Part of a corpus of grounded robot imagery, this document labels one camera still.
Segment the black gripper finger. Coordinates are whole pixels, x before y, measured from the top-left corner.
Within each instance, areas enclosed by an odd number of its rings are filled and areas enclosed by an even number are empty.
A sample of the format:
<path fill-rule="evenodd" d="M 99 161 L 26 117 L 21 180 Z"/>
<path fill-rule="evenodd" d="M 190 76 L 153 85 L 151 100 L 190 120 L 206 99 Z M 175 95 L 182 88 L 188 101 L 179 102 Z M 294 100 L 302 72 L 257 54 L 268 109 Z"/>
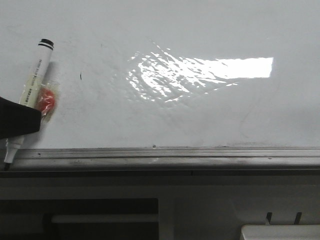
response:
<path fill-rule="evenodd" d="M 5 98 L 0 98 L 0 139 L 38 132 L 42 113 Z"/>

